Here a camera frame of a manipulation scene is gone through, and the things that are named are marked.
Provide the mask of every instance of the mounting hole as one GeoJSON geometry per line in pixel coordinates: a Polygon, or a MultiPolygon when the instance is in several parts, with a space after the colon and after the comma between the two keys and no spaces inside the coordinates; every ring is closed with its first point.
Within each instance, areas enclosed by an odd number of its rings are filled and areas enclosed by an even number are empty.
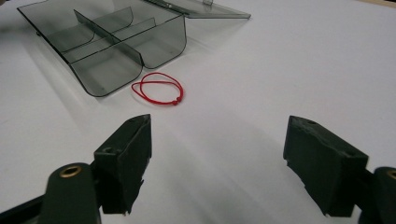
{"type": "Polygon", "coordinates": [[[63,178],[69,178],[78,175],[82,171],[81,166],[69,166],[64,168],[60,172],[60,176],[63,178]]]}
{"type": "Polygon", "coordinates": [[[396,180],[396,170],[388,171],[388,175],[390,176],[390,178],[393,178],[396,180]]]}

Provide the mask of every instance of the white table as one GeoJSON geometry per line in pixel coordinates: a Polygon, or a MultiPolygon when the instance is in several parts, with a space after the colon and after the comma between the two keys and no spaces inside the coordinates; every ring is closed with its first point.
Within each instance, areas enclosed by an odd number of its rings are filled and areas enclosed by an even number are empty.
{"type": "MultiPolygon", "coordinates": [[[[150,105],[124,87],[81,88],[16,10],[0,7],[0,212],[45,192],[50,173],[90,163],[127,119],[151,114],[153,158],[130,216],[103,223],[357,223],[325,217],[282,159],[289,115],[312,119],[396,167],[396,9],[357,0],[218,0],[245,20],[186,20],[160,67],[186,95],[150,105]]],[[[176,92],[149,87],[163,99],[176,92]]]]}

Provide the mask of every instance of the red elastic cord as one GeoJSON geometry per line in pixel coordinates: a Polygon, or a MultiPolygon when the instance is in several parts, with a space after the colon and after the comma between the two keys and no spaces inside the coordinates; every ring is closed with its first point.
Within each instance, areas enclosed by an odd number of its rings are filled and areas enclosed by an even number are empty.
{"type": "Polygon", "coordinates": [[[150,102],[150,103],[152,103],[152,104],[155,104],[155,105],[177,105],[177,104],[180,103],[181,100],[183,99],[183,94],[184,94],[183,87],[181,86],[181,84],[180,84],[176,79],[174,79],[174,78],[172,78],[172,77],[170,77],[170,76],[168,76],[168,75],[166,75],[166,74],[164,74],[164,73],[159,73],[159,72],[153,72],[153,73],[149,73],[149,74],[143,76],[142,80],[140,80],[139,82],[136,82],[136,83],[132,84],[131,88],[132,88],[132,90],[133,90],[134,92],[136,92],[136,94],[138,94],[140,97],[142,97],[142,98],[145,99],[146,101],[148,101],[148,102],[150,102]],[[145,81],[145,79],[146,79],[147,77],[154,76],[154,75],[156,75],[156,76],[167,77],[167,78],[171,79],[172,81],[145,81]],[[162,101],[153,100],[153,99],[149,98],[149,97],[144,93],[144,91],[143,91],[143,85],[144,85],[144,84],[151,84],[151,83],[157,83],[157,84],[160,83],[160,84],[174,85],[176,88],[178,88],[179,96],[176,98],[175,101],[169,101],[169,102],[162,102],[162,101]],[[139,87],[140,87],[140,88],[139,88],[140,92],[137,91],[137,90],[134,88],[135,85],[139,85],[139,87]]]}

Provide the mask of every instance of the gray tinted plastic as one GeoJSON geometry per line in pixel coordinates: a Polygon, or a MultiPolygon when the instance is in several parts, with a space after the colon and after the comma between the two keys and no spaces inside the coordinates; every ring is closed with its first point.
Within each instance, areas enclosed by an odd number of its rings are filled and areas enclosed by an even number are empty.
{"type": "Polygon", "coordinates": [[[145,1],[49,0],[20,7],[74,72],[84,90],[105,96],[186,46],[184,17],[145,1]]]}

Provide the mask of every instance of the clear plastic tray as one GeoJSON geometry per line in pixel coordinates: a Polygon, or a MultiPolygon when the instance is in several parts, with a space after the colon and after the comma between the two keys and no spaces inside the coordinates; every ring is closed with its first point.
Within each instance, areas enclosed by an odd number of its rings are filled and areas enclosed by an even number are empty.
{"type": "Polygon", "coordinates": [[[48,0],[18,10],[96,97],[180,55],[185,17],[250,17],[211,0],[48,0]]]}

